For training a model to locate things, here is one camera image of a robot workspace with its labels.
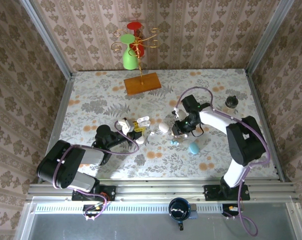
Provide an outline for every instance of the patterned wall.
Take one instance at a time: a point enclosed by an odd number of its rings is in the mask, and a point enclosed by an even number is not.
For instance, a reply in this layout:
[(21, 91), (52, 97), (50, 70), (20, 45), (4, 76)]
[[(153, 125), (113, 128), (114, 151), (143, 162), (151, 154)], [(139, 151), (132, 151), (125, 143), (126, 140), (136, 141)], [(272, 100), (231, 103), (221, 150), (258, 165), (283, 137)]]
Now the patterned wall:
[(0, 240), (14, 236), (64, 86), (24, 8), (0, 0)]
[(123, 69), (113, 33), (161, 29), (147, 69), (245, 68), (279, 0), (33, 0), (70, 69)]
[(253, 79), (282, 167), (302, 203), (302, 0), (295, 0)]

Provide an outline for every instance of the blue egg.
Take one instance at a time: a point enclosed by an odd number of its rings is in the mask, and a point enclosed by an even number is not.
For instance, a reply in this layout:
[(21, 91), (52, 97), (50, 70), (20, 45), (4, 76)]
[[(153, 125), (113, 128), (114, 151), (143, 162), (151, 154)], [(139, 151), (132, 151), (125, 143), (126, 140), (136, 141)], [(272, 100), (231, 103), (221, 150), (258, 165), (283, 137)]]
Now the blue egg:
[(197, 144), (195, 142), (192, 142), (190, 144), (189, 149), (192, 154), (197, 154), (200, 151), (199, 146), (197, 146)]

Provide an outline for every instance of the floral tablecloth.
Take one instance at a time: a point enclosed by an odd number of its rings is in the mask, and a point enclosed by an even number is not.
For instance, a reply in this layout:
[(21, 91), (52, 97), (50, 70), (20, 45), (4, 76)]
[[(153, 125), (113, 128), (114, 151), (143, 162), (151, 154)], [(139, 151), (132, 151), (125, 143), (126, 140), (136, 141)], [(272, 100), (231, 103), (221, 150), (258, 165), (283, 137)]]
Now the floral tablecloth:
[[(251, 115), (259, 121), (243, 69), (151, 70), (156, 72), (162, 88), (128, 96), (124, 79), (139, 76), (139, 71), (78, 72), (64, 118), (60, 139), (72, 144), (91, 145), (95, 130), (107, 124), (114, 131), (114, 122), (121, 118), (137, 119), (149, 116), (147, 140), (132, 155), (113, 155), (104, 166), (82, 165), (81, 171), (99, 178), (124, 179), (133, 177), (217, 178), (224, 175), (231, 162), (227, 137), (211, 126), (198, 138), (179, 138), (179, 145), (171, 145), (173, 137), (158, 130), (161, 122), (172, 126), (171, 114), (180, 94), (193, 86), (207, 87), (214, 94), (213, 104), (221, 109), (228, 96), (236, 95), (239, 104), (235, 114)], [(192, 90), (199, 103), (209, 102), (209, 94)], [(195, 141), (200, 147), (196, 155), (188, 147)], [(112, 149), (130, 152), (125, 142)], [(249, 177), (278, 178), (273, 164), (251, 170)]]

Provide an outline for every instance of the blue mug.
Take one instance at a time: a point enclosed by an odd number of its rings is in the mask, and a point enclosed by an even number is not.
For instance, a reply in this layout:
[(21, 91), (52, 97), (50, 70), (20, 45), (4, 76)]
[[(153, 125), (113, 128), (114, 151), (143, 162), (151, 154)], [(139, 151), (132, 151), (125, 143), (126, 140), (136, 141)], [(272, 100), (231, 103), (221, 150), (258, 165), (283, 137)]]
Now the blue mug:
[(178, 222), (180, 231), (183, 231), (183, 221), (189, 218), (191, 214), (191, 205), (186, 199), (177, 197), (169, 204), (169, 214)]

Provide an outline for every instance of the gold wire stand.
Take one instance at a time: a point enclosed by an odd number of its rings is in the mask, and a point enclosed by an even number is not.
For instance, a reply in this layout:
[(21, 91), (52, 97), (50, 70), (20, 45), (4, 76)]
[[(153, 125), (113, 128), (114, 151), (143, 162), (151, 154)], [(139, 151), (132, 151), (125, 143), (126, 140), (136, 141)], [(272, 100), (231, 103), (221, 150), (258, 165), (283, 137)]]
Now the gold wire stand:
[[(116, 30), (113, 33), (113, 35), (115, 37), (119, 37), (119, 36), (121, 36), (120, 32), (124, 32), (125, 34), (127, 34), (125, 30), (119, 29), (119, 30)], [(142, 66), (141, 66), (141, 57), (140, 57), (141, 51), (138, 48), (138, 46), (141, 45), (145, 48), (158, 48), (160, 46), (158, 40), (152, 39), (159, 34), (159, 32), (160, 32), (159, 29), (154, 27), (151, 30), (151, 32), (154, 33), (152, 36), (150, 36), (146, 39), (141, 39), (142, 31), (140, 30), (139, 36), (135, 37), (135, 41), (132, 43), (132, 45), (134, 45), (133, 49), (131, 49), (132, 51), (131, 50), (129, 51), (129, 54), (131, 56), (137, 57), (138, 66), (139, 66), (139, 70), (140, 70), (140, 76), (136, 76), (134, 78), (129, 78), (129, 79), (124, 80), (126, 91), (129, 96), (135, 95), (135, 94), (140, 94), (140, 93), (151, 91), (151, 90), (155, 90), (155, 89), (160, 89), (162, 87), (161, 83), (157, 77), (157, 74), (154, 72), (151, 74), (143, 75), (143, 70), (142, 70)], [(147, 41), (150, 39), (152, 39), (151, 45), (145, 45), (144, 41)], [(117, 41), (114, 42), (111, 45), (111, 49), (113, 51), (121, 50), (122, 47), (121, 47), (121, 45), (119, 45), (120, 43), (121, 42), (117, 42)]]

